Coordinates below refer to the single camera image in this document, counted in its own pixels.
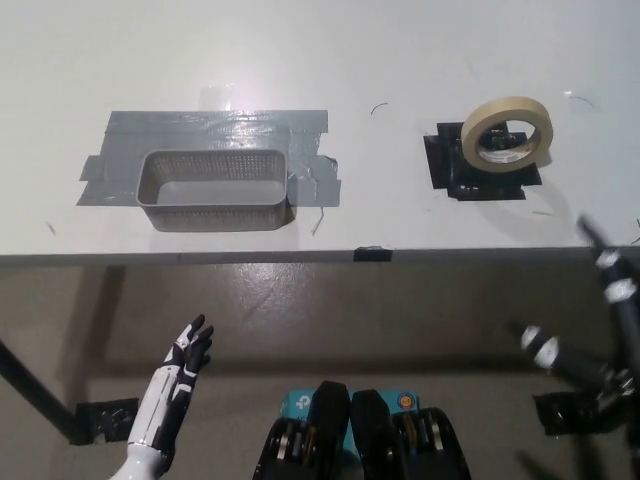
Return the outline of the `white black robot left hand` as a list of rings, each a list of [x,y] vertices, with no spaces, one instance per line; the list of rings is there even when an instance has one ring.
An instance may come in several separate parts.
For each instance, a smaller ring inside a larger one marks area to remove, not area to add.
[[[181,332],[147,387],[127,443],[163,454],[175,447],[177,434],[201,369],[211,359],[214,327],[198,315]]]

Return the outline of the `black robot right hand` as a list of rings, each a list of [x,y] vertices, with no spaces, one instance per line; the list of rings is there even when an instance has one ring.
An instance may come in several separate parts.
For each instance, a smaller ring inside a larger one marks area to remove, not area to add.
[[[612,363],[599,365],[563,347],[558,337],[536,325],[511,321],[508,331],[537,367],[596,395],[616,391],[632,396],[639,392],[639,274],[588,217],[581,216],[577,227],[591,244],[609,307],[616,346]]]

